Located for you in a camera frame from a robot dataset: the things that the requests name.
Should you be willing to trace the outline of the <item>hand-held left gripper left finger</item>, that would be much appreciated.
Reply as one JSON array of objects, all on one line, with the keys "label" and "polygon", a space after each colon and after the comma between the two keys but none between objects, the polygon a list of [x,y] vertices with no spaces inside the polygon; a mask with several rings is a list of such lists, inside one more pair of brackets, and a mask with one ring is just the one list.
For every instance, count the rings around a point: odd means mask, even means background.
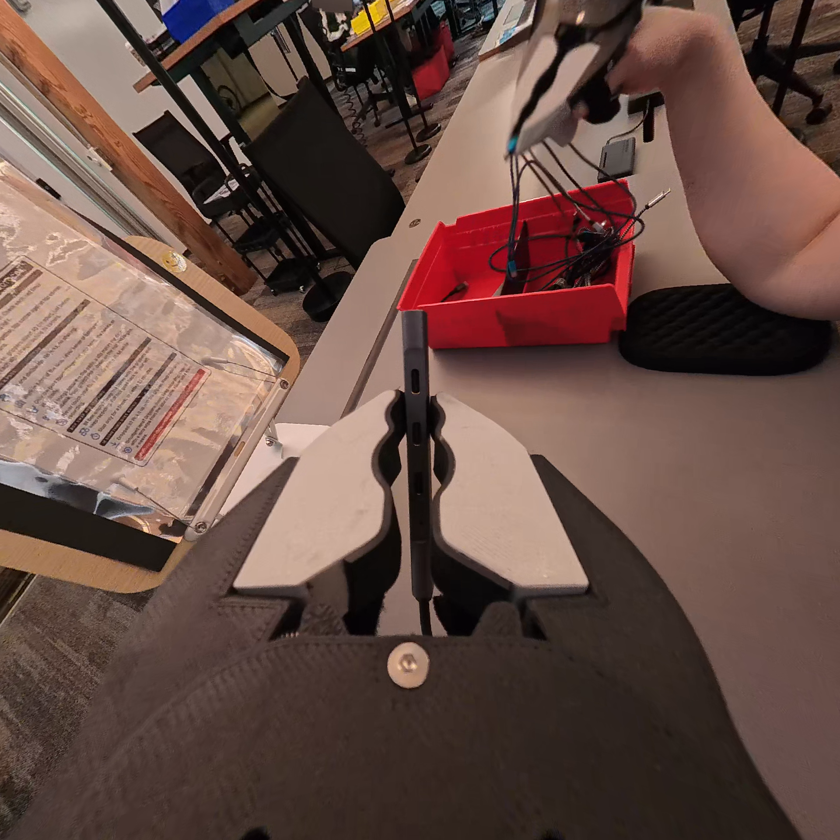
[{"label": "hand-held left gripper left finger", "polygon": [[385,391],[307,446],[233,582],[242,595],[373,601],[390,588],[392,486],[402,471],[403,393]]}]

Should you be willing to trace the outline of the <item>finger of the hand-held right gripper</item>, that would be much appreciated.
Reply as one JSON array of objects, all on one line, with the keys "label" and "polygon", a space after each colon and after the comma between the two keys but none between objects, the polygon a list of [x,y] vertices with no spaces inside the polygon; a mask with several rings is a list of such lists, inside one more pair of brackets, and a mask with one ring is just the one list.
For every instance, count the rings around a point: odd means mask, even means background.
[{"label": "finger of the hand-held right gripper", "polygon": [[571,101],[592,61],[585,16],[585,2],[535,4],[511,100],[507,158],[548,139],[573,139],[580,118]]},{"label": "finger of the hand-held right gripper", "polygon": [[579,106],[591,122],[612,120],[618,105],[606,74],[633,31],[633,26],[598,31],[561,26],[555,33],[533,26],[518,73],[518,144],[569,145]]}]

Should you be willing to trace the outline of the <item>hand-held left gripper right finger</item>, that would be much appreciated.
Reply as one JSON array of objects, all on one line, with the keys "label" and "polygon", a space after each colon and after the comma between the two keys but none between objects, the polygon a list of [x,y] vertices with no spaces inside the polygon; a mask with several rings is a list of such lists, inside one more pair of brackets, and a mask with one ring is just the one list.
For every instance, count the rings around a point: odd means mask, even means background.
[{"label": "hand-held left gripper right finger", "polygon": [[434,398],[440,551],[513,599],[579,595],[589,580],[528,450],[446,393]]}]

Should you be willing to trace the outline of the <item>dark grey usb hub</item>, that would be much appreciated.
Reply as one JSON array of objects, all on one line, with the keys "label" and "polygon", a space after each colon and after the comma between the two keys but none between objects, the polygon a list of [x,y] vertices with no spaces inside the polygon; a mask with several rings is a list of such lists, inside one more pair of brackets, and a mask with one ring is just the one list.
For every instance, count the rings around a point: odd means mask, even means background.
[{"label": "dark grey usb hub", "polygon": [[412,592],[427,606],[434,592],[431,571],[431,453],[429,444],[429,381],[427,315],[402,313],[406,469]]}]

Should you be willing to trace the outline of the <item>red plastic bin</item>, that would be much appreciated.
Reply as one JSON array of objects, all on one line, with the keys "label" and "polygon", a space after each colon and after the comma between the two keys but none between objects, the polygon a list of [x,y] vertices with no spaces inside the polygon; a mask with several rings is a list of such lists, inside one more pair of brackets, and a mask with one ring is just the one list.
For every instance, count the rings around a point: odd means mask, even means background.
[{"label": "red plastic bin", "polygon": [[437,223],[398,308],[427,315],[434,350],[606,343],[627,321],[638,222],[627,180],[530,199],[527,290],[501,297],[511,205]]}]

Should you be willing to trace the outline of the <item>person's right forearm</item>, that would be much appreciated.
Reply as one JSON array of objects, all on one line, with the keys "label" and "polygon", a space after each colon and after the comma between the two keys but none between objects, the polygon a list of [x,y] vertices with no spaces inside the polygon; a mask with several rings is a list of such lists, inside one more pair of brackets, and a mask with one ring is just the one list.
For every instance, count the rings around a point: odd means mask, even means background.
[{"label": "person's right forearm", "polygon": [[838,175],[772,112],[715,21],[687,31],[663,91],[691,222],[713,265],[764,308],[837,322]]}]

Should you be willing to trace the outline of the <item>person's right hand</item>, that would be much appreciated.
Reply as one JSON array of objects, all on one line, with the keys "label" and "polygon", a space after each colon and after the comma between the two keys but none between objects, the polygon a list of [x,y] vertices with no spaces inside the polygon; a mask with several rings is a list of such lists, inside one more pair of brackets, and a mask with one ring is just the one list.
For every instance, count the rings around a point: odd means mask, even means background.
[{"label": "person's right hand", "polygon": [[665,92],[695,70],[736,66],[741,52],[718,17],[697,10],[648,7],[622,57],[606,75],[612,93]]}]

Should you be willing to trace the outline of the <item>white tablet stand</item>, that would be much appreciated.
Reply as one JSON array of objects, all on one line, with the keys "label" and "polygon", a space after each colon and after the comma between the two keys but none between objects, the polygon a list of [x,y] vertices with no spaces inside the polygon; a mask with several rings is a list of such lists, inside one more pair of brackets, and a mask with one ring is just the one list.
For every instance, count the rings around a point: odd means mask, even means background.
[{"label": "white tablet stand", "polygon": [[299,362],[290,360],[269,380],[267,396],[258,400],[244,430],[225,445],[185,515],[184,541],[191,543],[204,535],[271,471],[299,457],[326,430],[323,425],[277,421],[298,371]]}]

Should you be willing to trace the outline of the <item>red floor bin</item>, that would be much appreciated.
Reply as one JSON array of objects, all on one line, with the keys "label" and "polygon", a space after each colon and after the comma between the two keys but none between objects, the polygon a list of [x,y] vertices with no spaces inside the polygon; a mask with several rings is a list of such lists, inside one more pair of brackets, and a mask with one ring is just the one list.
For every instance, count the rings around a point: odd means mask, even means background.
[{"label": "red floor bin", "polygon": [[455,57],[453,49],[441,45],[436,52],[413,69],[416,97],[420,101],[433,98],[443,90],[450,77],[451,64]]}]

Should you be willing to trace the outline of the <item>black bin divider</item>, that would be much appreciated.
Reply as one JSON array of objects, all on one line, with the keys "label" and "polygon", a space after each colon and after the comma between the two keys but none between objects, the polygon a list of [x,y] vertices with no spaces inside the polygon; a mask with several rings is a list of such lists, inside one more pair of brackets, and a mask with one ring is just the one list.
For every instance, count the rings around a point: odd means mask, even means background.
[{"label": "black bin divider", "polygon": [[527,290],[531,269],[529,250],[529,223],[521,223],[519,234],[511,241],[508,249],[505,279],[499,290],[501,297],[512,296]]}]

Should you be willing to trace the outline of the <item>black office chair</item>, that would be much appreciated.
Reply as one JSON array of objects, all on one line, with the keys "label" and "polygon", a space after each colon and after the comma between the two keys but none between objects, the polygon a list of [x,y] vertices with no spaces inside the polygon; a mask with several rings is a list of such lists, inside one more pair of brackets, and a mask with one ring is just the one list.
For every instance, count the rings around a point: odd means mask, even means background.
[{"label": "black office chair", "polygon": [[761,77],[776,84],[777,90],[771,105],[776,116],[781,115],[784,99],[788,92],[797,93],[811,103],[805,115],[805,122],[818,125],[827,120],[833,105],[824,95],[807,82],[796,70],[799,60],[839,53],[838,41],[825,43],[804,42],[805,31],[810,23],[814,1],[801,1],[794,24],[793,35],[788,45],[770,43],[770,21],[778,1],[727,1],[731,22],[735,30],[746,21],[759,18],[758,34],[750,49],[744,53],[745,63],[753,81]]}]

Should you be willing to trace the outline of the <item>black rolling cart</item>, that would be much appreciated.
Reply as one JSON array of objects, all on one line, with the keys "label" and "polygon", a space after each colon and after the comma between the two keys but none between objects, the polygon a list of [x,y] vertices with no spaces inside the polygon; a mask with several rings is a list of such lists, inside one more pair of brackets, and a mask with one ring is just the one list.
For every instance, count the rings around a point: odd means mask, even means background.
[{"label": "black rolling cart", "polygon": [[269,209],[261,213],[245,189],[218,163],[205,161],[189,171],[187,190],[199,211],[277,296],[305,291],[310,282],[309,263],[291,233],[291,222],[263,189],[256,171],[244,171],[248,185]]}]

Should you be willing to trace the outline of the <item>black quilted wrist rest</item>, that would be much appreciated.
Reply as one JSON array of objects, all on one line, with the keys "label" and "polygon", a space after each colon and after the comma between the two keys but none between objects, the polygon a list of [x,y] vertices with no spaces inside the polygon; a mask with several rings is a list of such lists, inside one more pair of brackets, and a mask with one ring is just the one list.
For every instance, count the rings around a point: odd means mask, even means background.
[{"label": "black quilted wrist rest", "polygon": [[717,284],[636,298],[617,348],[626,362],[649,371],[778,376],[816,367],[836,339],[833,322],[770,311],[732,285]]}]

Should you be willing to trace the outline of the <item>wooden sign board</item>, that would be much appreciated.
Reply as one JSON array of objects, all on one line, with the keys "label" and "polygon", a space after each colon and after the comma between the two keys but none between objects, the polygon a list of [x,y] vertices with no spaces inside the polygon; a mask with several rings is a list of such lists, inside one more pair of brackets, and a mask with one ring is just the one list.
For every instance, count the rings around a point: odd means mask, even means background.
[{"label": "wooden sign board", "polygon": [[118,593],[216,522],[301,368],[294,341],[157,241],[1,174],[2,568]]}]

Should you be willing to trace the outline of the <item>blue storage bin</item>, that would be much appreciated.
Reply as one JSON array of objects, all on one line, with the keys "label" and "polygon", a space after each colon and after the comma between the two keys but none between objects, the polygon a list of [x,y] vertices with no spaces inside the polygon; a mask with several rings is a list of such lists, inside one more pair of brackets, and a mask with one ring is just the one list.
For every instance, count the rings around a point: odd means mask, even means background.
[{"label": "blue storage bin", "polygon": [[160,1],[161,20],[173,38],[184,43],[234,4],[236,1]]}]

